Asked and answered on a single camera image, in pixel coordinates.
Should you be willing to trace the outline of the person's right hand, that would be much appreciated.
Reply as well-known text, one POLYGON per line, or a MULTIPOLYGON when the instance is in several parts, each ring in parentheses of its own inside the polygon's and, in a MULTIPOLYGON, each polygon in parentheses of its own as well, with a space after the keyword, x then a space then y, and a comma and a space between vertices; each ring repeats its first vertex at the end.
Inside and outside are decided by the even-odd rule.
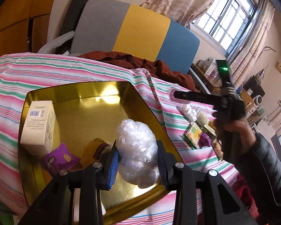
POLYGON ((238 157, 256 143, 256 136, 246 118, 229 121, 227 116, 219 111, 214 112, 213 116, 217 139, 222 143, 223 159, 235 164, 238 157))

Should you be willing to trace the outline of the person's dark sleeve forearm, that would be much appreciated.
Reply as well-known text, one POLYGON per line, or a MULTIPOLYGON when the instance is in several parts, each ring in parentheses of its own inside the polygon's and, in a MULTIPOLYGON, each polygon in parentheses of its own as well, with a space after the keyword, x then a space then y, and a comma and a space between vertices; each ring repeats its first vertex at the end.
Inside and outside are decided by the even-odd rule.
POLYGON ((269 142, 256 134, 256 143, 234 165, 251 190, 260 214, 281 219, 281 161, 269 142))

